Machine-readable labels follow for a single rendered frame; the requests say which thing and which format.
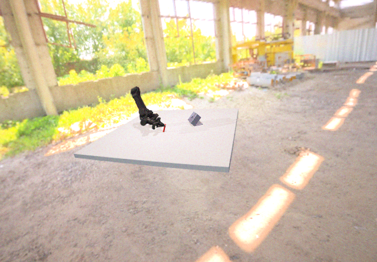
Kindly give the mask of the grey sloped panel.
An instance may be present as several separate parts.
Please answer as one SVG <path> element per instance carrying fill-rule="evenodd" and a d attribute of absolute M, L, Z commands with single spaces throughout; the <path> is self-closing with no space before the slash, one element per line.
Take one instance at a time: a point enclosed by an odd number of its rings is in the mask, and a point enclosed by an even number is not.
<path fill-rule="evenodd" d="M 193 112 L 191 116 L 189 117 L 188 121 L 193 125 L 193 126 L 198 126 L 198 125 L 203 125 L 199 120 L 201 116 Z"/>

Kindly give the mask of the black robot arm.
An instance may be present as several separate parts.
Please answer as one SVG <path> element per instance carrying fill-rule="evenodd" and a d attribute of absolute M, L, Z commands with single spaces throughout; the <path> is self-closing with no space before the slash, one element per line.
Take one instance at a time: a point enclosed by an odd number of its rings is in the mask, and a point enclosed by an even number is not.
<path fill-rule="evenodd" d="M 134 87 L 131 89 L 130 94 L 134 98 L 135 103 L 137 104 L 137 107 L 139 109 L 139 115 L 141 120 L 141 125 L 145 126 L 148 124 L 149 119 L 155 121 L 158 117 L 158 114 L 153 114 L 152 110 L 149 110 L 146 108 L 145 103 L 140 95 L 140 89 L 139 87 Z"/>

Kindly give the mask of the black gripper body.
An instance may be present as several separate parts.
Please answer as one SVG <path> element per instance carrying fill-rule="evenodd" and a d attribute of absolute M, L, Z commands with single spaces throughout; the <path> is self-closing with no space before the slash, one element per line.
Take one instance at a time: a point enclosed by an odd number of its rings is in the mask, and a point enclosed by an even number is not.
<path fill-rule="evenodd" d="M 148 124 L 149 124 L 149 125 L 152 125 L 152 129 L 153 129 L 153 130 L 155 129 L 155 126 L 157 126 L 157 122 L 158 122 L 160 119 L 161 119 L 160 117 L 158 117 L 155 121 L 151 120 L 151 118 L 149 119 Z"/>

